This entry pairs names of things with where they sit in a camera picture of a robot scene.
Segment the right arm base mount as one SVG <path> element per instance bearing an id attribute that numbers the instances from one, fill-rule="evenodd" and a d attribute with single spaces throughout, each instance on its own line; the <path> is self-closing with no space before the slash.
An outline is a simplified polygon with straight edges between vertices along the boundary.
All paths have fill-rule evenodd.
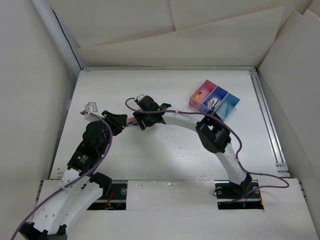
<path id="1" fill-rule="evenodd" d="M 214 182 L 215 190 L 213 196 L 217 199 L 219 210 L 263 210 L 264 204 L 259 190 L 257 180 L 246 176 L 241 185 L 229 180 L 217 180 Z"/>

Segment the pink highlighter pen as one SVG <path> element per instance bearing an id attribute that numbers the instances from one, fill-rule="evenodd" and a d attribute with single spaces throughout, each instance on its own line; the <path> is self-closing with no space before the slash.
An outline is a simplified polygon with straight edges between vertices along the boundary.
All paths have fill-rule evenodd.
<path id="1" fill-rule="evenodd" d="M 136 119 L 129 119 L 129 120 L 127 120 L 127 122 L 126 122 L 127 125 L 134 125 L 134 124 L 136 124 L 136 123 L 137 123 L 137 120 L 136 120 Z"/>

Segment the purple highlighter pen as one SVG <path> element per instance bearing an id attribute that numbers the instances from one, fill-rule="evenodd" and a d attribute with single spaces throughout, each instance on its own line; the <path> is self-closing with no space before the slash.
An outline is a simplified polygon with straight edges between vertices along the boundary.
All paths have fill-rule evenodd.
<path id="1" fill-rule="evenodd" d="M 235 105 L 231 102 L 231 101 L 228 101 L 225 103 L 225 106 L 223 107 L 223 110 L 224 110 L 224 114 L 226 116 L 228 116 L 232 110 L 234 109 Z"/>

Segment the blue green pen pack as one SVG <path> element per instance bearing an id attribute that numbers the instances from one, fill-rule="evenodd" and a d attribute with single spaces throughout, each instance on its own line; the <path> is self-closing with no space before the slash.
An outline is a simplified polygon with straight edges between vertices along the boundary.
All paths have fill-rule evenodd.
<path id="1" fill-rule="evenodd" d="M 133 127 L 133 126 L 138 126 L 138 123 L 127 123 L 125 127 Z"/>

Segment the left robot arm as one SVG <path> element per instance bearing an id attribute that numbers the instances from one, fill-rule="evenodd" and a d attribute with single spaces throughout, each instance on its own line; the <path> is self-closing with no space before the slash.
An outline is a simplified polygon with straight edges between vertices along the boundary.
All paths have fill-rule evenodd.
<path id="1" fill-rule="evenodd" d="M 67 163 L 58 190 L 38 204 L 40 212 L 32 221 L 19 227 L 26 240 L 66 240 L 88 207 L 111 194 L 112 179 L 96 169 L 107 156 L 113 137 L 126 127 L 128 116 L 108 111 L 82 114 L 90 123 Z"/>

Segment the yellow highlighter pen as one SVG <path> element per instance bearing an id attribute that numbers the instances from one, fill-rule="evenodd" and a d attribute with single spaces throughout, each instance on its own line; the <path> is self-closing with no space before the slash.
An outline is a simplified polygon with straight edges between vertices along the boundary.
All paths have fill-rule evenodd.
<path id="1" fill-rule="evenodd" d="M 226 107 L 227 104 L 226 103 L 221 103 L 218 108 L 216 109 L 216 113 L 219 114 L 223 111 L 224 107 Z"/>

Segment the pink blue three-compartment organizer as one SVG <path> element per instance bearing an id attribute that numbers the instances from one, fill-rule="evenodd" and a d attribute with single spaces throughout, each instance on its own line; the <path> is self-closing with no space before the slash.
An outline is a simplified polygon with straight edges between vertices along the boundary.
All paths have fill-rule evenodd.
<path id="1" fill-rule="evenodd" d="M 238 97 L 206 80 L 189 97 L 188 104 L 201 113 L 214 111 L 222 121 L 225 121 L 239 102 Z"/>

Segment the aluminium rail right edge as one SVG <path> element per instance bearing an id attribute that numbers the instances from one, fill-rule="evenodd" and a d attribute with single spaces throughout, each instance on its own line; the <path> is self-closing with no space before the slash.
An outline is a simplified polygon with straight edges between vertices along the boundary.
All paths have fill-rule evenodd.
<path id="1" fill-rule="evenodd" d="M 252 85 L 255 91 L 255 95 L 262 113 L 264 125 L 266 128 L 268 141 L 275 161 L 275 167 L 278 176 L 281 178 L 291 178 L 289 168 L 285 156 L 283 154 L 283 149 L 275 129 L 275 125 L 269 110 L 269 106 L 259 79 L 259 75 L 256 68 L 249 71 L 249 75 L 252 81 Z"/>

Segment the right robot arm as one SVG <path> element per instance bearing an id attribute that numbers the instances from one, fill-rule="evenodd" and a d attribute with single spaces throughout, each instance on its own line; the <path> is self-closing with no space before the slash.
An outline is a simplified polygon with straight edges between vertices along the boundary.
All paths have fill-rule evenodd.
<path id="1" fill-rule="evenodd" d="M 133 112 L 133 116 L 141 130 L 155 124 L 164 124 L 196 132 L 202 146 L 215 154 L 224 167 L 234 197 L 243 197 L 249 192 L 252 177 L 243 169 L 233 149 L 230 128 L 214 111 L 203 113 L 170 110 L 170 104 L 158 105 L 152 97 L 143 94 L 133 100 L 139 107 Z"/>

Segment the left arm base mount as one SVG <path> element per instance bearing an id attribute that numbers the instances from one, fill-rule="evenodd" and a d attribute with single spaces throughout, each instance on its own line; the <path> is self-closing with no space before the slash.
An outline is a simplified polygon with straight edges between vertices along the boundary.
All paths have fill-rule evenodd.
<path id="1" fill-rule="evenodd" d="M 89 211 L 123 211 L 127 206 L 128 181 L 112 180 L 112 184 L 103 190 L 100 198 L 95 200 Z"/>

